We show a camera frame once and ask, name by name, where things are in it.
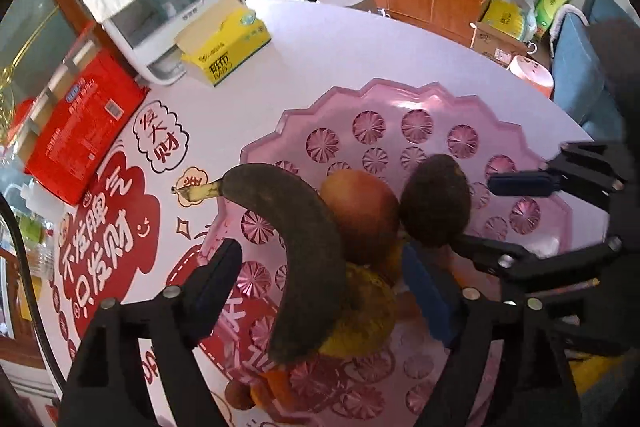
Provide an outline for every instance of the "banana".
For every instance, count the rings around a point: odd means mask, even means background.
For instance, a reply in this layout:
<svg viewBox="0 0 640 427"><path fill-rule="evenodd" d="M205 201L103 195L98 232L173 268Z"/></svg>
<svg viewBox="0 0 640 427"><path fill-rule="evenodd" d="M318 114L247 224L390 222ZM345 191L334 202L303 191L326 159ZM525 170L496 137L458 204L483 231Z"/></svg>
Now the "banana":
<svg viewBox="0 0 640 427"><path fill-rule="evenodd" d="M287 246L287 283L268 355L275 363L304 360L331 335L346 295L346 262L329 209L300 177L265 163L247 163L221 180L175 189L191 202L222 196L269 221Z"/></svg>

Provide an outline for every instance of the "pink plastic tray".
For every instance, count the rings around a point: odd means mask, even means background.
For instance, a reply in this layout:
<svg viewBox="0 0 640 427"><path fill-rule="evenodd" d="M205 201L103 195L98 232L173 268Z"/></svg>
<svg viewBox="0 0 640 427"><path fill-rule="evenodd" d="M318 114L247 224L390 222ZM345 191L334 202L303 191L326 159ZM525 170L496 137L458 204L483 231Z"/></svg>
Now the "pink plastic tray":
<svg viewBox="0 0 640 427"><path fill-rule="evenodd" d="M571 213L562 200L496 198L486 188L492 172L536 169L542 162L527 149L521 128L497 121L478 97L455 98L439 84L415 89L374 79L360 91L334 87L309 109L285 111L276 131L246 146L240 161L276 164L315 188L336 169L364 169L399 196L412 169L434 153L452 155L468 178L468 233L520 243L541 256L568 249ZM285 245L260 216L222 198L218 207L198 262L206 263L223 238L233 237L242 245L244 264L230 296L235 304L201 348L228 378L248 381L252 372L271 367L265 351L286 281ZM496 296L492 277L467 261L459 265L474 285ZM482 422L499 353L500 346L493 346L470 424ZM415 321L398 325L387 348L372 357L304 363L291 374L293 389L308 404L301 423L413 426L446 358L442 344Z"/></svg>

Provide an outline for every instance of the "metal bolt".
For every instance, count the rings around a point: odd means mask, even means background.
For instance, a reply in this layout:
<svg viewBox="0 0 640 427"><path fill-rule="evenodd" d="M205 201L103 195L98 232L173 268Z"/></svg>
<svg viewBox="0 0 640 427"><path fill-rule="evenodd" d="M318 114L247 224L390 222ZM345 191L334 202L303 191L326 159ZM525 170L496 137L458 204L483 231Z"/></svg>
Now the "metal bolt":
<svg viewBox="0 0 640 427"><path fill-rule="evenodd" d="M480 298L480 292L471 287L462 290L462 296L468 301L477 301Z"/></svg>
<svg viewBox="0 0 640 427"><path fill-rule="evenodd" d="M613 237L609 237L607 241L607 246L614 252L619 252L622 249L622 240L614 235Z"/></svg>
<svg viewBox="0 0 640 427"><path fill-rule="evenodd" d="M103 310L109 310L116 305L116 299L113 297L107 297L104 301L100 303L100 308Z"/></svg>
<svg viewBox="0 0 640 427"><path fill-rule="evenodd" d="M167 286L162 290L162 296L167 299L175 299L178 295L180 295L180 286Z"/></svg>
<svg viewBox="0 0 640 427"><path fill-rule="evenodd" d="M508 268L513 264L513 261L515 261L515 259L511 257L511 255L504 254L498 259L498 264L503 268Z"/></svg>
<svg viewBox="0 0 640 427"><path fill-rule="evenodd" d="M535 297L527 300L527 306L535 312L539 312L542 309L542 302L540 299L536 299Z"/></svg>

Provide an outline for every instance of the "barcode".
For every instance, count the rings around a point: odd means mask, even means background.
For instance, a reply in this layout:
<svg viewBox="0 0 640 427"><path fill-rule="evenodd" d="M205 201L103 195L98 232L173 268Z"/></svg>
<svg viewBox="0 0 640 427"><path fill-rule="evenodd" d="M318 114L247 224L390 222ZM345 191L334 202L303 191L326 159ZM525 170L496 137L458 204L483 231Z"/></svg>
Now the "barcode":
<svg viewBox="0 0 640 427"><path fill-rule="evenodd" d="M113 102L113 100L107 102L107 105L105 105L104 108L116 120L122 118L122 114L124 113L120 106L117 103Z"/></svg>

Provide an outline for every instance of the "blue chair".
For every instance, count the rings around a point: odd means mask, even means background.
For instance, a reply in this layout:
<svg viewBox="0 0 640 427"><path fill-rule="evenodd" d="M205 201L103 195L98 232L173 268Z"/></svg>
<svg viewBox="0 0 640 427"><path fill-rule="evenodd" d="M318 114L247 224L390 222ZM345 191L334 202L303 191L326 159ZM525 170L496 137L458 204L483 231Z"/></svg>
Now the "blue chair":
<svg viewBox="0 0 640 427"><path fill-rule="evenodd" d="M590 25L629 18L614 0L586 0L583 13ZM623 120L605 86L605 74L580 18L569 13L551 68L556 87L553 100L594 140L622 140Z"/></svg>

